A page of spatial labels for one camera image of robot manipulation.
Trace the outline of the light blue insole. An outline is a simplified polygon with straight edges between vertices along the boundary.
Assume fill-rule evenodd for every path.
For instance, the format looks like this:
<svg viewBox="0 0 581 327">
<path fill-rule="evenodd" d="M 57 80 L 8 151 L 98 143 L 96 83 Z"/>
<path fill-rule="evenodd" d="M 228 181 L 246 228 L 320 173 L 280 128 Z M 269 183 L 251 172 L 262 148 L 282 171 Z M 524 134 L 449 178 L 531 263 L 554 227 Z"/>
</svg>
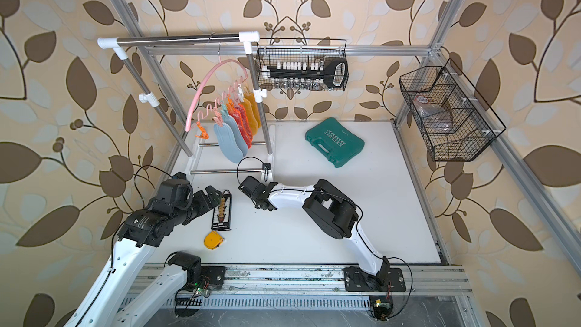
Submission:
<svg viewBox="0 0 581 327">
<path fill-rule="evenodd" d="M 225 104 L 221 106 L 221 113 L 223 121 L 230 127 L 233 133 L 235 143 L 242 153 L 242 157 L 246 157 L 248 155 L 248 145 L 246 144 L 245 139 L 241 134 L 238 123 L 235 121 L 233 116 L 229 114 Z"/>
<path fill-rule="evenodd" d="M 232 163 L 240 162 L 244 157 L 238 149 L 230 127 L 222 120 L 222 124 L 214 124 L 213 131 L 216 134 L 219 148 L 223 155 Z"/>
</svg>

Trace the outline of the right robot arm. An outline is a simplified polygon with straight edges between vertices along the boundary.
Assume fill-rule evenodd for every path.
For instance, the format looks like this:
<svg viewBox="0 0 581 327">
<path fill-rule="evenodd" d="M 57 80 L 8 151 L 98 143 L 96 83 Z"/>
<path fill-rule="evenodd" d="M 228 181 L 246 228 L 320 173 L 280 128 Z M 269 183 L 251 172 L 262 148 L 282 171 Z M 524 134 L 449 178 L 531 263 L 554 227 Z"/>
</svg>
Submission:
<svg viewBox="0 0 581 327">
<path fill-rule="evenodd" d="M 249 176 L 238 189 L 261 210 L 304 210 L 323 233 L 346 242 L 361 271 L 377 280 L 387 278 L 390 261 L 373 247 L 360 226 L 363 210 L 329 181 L 293 188 L 276 182 L 263 184 Z"/>
</svg>

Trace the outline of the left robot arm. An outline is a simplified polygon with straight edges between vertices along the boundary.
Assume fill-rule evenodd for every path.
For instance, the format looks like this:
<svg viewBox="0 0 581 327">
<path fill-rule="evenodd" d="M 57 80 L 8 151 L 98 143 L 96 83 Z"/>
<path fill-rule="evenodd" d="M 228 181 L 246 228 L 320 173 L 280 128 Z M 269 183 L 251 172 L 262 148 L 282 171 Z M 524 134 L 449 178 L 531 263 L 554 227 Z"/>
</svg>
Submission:
<svg viewBox="0 0 581 327">
<path fill-rule="evenodd" d="M 200 257 L 173 252 L 158 277 L 127 306 L 122 302 L 161 242 L 178 226 L 219 207 L 224 194 L 213 186 L 195 191 L 184 173 L 163 181 L 148 205 L 132 212 L 113 238 L 108 262 L 72 313 L 67 326 L 144 326 L 170 299 L 181 292 L 186 300 L 209 295 L 220 281 L 203 273 Z"/>
</svg>

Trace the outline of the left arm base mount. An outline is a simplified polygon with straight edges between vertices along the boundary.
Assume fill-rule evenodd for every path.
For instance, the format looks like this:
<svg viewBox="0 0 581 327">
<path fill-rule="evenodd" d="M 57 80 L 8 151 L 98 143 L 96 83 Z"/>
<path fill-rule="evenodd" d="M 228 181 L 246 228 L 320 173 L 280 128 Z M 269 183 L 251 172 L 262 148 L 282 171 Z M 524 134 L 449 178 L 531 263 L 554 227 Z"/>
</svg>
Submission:
<svg viewBox="0 0 581 327">
<path fill-rule="evenodd" d="M 213 291 L 225 281 L 224 266 L 202 266 L 201 258 L 184 251 L 168 256 L 164 266 L 178 266 L 186 272 L 186 282 L 174 295 L 174 314 L 178 318 L 194 316 Z"/>
</svg>

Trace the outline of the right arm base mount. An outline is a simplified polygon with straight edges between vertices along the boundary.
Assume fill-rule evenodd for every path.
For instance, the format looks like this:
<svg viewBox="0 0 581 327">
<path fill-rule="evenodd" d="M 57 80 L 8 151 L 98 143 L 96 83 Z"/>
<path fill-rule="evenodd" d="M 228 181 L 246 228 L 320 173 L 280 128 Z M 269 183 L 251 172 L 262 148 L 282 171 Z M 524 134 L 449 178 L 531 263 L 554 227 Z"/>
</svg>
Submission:
<svg viewBox="0 0 581 327">
<path fill-rule="evenodd" d="M 358 266 L 343 269 L 345 289 L 348 292 L 406 292 L 407 287 L 400 268 L 390 266 L 383 257 L 380 269 L 375 274 L 364 272 Z"/>
</svg>

